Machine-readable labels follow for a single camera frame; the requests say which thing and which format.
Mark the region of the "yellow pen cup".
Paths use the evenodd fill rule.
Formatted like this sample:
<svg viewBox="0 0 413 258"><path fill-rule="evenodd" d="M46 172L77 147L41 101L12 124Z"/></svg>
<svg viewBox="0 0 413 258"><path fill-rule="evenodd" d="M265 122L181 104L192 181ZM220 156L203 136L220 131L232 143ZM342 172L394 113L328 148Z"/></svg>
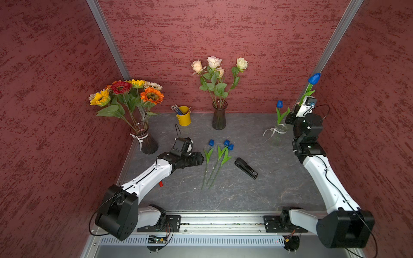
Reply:
<svg viewBox="0 0 413 258"><path fill-rule="evenodd" d="M188 126L191 124L190 108L187 106L180 106L181 115L176 115L179 125Z"/></svg>

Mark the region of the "white rose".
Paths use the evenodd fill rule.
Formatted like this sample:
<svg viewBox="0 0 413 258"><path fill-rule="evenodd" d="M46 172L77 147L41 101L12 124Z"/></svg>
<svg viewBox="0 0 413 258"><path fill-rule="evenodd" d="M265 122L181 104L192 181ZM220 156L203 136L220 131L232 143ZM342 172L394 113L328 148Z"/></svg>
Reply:
<svg viewBox="0 0 413 258"><path fill-rule="evenodd" d="M208 71L206 66L202 65L201 60L194 61L191 64L191 67L194 71L194 75L198 75L200 77L200 89L202 91L207 91L213 100L214 106L216 106L216 98L213 96L213 91L215 89L215 85L212 83L212 78L214 73Z"/></svg>
<svg viewBox="0 0 413 258"><path fill-rule="evenodd" d="M209 72L211 72L211 74L214 73L215 70L218 67L221 67L220 65L222 63L222 59L219 59L219 58L216 58L216 57L208 57L207 61L208 61L207 69L208 69ZM212 80L212 83L215 84L216 83L215 82L216 81L216 76L213 75L213 78L211 80ZM217 104L219 99L218 99L218 97L215 96L214 91L213 91L213 96L216 98L216 104Z"/></svg>

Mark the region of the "left dark glass vase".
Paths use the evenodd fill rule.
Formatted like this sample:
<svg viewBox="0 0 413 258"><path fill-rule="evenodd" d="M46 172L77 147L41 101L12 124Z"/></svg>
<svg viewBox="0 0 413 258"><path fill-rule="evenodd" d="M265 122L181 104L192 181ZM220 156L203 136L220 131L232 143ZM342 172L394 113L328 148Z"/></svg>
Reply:
<svg viewBox="0 0 413 258"><path fill-rule="evenodd" d="M139 150L144 154L150 155L155 153L159 145L156 140L149 133L149 126L147 123L139 122L136 123L134 128L130 131L130 136L133 139L138 140Z"/></svg>

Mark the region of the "pens in cup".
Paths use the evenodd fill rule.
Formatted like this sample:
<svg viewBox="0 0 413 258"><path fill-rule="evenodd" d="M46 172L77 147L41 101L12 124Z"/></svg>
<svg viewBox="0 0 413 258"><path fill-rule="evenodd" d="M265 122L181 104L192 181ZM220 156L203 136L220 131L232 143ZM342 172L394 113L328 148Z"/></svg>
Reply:
<svg viewBox="0 0 413 258"><path fill-rule="evenodd" d="M179 116L183 116L184 113L179 109L177 105L172 105L171 109Z"/></svg>

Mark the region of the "clear glass vase with ribbon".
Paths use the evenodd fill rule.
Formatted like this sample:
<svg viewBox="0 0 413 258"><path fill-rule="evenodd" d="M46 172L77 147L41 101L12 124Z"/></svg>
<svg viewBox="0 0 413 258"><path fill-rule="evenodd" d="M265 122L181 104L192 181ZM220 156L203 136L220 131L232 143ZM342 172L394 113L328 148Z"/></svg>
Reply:
<svg viewBox="0 0 413 258"><path fill-rule="evenodd" d="M269 144L272 146L278 146L284 141L288 131L289 126L287 124L281 123L275 127L266 129L262 136L266 137L265 143L269 142Z"/></svg>

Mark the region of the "white rose top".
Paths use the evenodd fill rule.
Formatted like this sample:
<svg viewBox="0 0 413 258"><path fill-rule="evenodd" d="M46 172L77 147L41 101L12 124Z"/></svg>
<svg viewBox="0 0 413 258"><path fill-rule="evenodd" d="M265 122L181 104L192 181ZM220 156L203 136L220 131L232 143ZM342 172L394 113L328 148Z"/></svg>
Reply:
<svg viewBox="0 0 413 258"><path fill-rule="evenodd" d="M216 57L208 57L207 61L208 61L207 69L208 69L209 72L211 72L211 74L214 73L215 70L218 67L221 67L220 65L222 63L222 59L219 59L219 58L216 58ZM215 82L216 81L216 76L213 75L213 78L211 80L212 80L212 83L215 84L216 83ZM219 99L218 99L218 97L215 96L214 91L213 91L213 96L216 98L216 104L217 104Z"/></svg>

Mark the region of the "cream rose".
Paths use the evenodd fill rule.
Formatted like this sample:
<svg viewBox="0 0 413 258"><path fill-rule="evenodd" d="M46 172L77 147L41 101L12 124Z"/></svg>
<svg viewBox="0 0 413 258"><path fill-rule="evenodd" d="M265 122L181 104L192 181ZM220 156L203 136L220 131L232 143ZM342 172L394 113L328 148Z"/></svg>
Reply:
<svg viewBox="0 0 413 258"><path fill-rule="evenodd" d="M214 93L219 99L219 105L222 106L225 98L228 96L228 93L226 92L227 84L224 82L224 69L222 67L218 67L215 70L214 75L216 76Z"/></svg>
<svg viewBox="0 0 413 258"><path fill-rule="evenodd" d="M229 92L234 90L238 86L239 80L240 80L239 74L245 72L247 68L248 68L248 61L245 58L238 58L236 62L236 66L231 68L232 76L233 76L233 83L229 91L226 91L224 93L224 99L223 99L224 101L228 97Z"/></svg>

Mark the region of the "cream gerbera flower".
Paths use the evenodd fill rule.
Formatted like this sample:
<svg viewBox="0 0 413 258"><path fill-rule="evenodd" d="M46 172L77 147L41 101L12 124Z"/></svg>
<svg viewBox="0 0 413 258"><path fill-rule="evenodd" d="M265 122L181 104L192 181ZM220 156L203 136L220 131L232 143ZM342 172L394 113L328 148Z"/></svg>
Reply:
<svg viewBox="0 0 413 258"><path fill-rule="evenodd" d="M153 89L158 90L158 91L161 91L161 90L162 90L162 86L161 86L161 85L159 85L159 84L157 84L157 83L155 83L155 82L148 82L148 81L145 82L144 88L145 88L145 89L146 89L146 88L153 88Z"/></svg>

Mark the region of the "black stapler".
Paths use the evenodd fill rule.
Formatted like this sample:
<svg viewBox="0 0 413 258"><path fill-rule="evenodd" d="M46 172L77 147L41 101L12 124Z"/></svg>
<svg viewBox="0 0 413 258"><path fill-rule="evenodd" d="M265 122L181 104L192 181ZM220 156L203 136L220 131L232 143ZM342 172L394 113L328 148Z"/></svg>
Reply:
<svg viewBox="0 0 413 258"><path fill-rule="evenodd" d="M249 177L253 178L254 180L257 179L258 173L251 168L247 162L245 162L242 158L237 158L234 162L235 166L241 169L244 173L246 173Z"/></svg>

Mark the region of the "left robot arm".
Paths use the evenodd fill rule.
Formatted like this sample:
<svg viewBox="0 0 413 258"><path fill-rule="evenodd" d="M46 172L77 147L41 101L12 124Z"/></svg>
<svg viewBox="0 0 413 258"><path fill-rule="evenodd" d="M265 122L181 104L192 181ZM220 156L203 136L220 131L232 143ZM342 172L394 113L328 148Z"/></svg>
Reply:
<svg viewBox="0 0 413 258"><path fill-rule="evenodd" d="M190 138L176 138L169 152L160 154L147 170L121 186L112 185L99 206L95 225L118 240L145 227L163 227L165 211L156 205L140 208L143 198L177 169L202 165L204 157L193 151Z"/></svg>

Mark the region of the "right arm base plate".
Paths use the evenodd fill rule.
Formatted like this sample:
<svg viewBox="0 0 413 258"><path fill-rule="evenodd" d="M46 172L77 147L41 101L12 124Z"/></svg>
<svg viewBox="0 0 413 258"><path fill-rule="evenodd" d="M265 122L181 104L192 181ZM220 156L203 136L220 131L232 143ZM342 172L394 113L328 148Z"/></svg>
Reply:
<svg viewBox="0 0 413 258"><path fill-rule="evenodd" d="M308 233L307 230L295 226L291 223L288 216L264 216L264 226L266 233Z"/></svg>

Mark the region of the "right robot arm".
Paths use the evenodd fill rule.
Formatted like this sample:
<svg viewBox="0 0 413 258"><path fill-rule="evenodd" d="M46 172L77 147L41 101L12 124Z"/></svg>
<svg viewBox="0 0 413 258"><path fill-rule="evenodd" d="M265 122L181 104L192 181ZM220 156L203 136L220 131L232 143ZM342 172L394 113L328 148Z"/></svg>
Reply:
<svg viewBox="0 0 413 258"><path fill-rule="evenodd" d="M318 143L323 119L310 111L289 114L294 154L313 178L324 201L327 215L319 219L303 209L285 207L284 228L300 227L316 234L326 248L364 248L375 224L371 212L362 210L335 175L326 152Z"/></svg>

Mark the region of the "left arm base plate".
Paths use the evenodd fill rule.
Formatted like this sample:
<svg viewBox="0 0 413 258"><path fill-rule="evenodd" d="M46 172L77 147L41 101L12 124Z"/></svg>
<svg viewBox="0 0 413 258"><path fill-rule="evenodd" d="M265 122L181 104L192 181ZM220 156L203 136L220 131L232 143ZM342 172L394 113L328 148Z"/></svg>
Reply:
<svg viewBox="0 0 413 258"><path fill-rule="evenodd" d="M165 215L161 216L160 220L154 226L145 226L139 229L136 229L137 232L160 232L160 233L169 233L169 232L179 232L181 225L181 216L180 215Z"/></svg>

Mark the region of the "red gerbera flower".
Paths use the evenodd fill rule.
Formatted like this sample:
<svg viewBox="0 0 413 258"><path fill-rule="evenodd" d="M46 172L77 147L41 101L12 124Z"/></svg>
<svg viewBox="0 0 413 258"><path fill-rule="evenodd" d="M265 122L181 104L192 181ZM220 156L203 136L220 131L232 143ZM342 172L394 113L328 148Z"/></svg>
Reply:
<svg viewBox="0 0 413 258"><path fill-rule="evenodd" d="M116 81L110 85L111 105L118 106L117 117L128 122L131 127L137 123L133 113L136 104L139 102L137 91L133 89L131 83L126 81Z"/></svg>

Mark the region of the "middle dark ribbed vase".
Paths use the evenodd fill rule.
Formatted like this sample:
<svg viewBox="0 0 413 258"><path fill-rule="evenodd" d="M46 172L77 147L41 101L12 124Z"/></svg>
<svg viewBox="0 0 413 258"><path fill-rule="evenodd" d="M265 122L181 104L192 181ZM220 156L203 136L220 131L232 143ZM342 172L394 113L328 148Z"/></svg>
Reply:
<svg viewBox="0 0 413 258"><path fill-rule="evenodd" d="M223 130L227 125L225 111L228 107L227 101L218 101L217 104L213 104L214 116L212 121L212 127L215 130Z"/></svg>

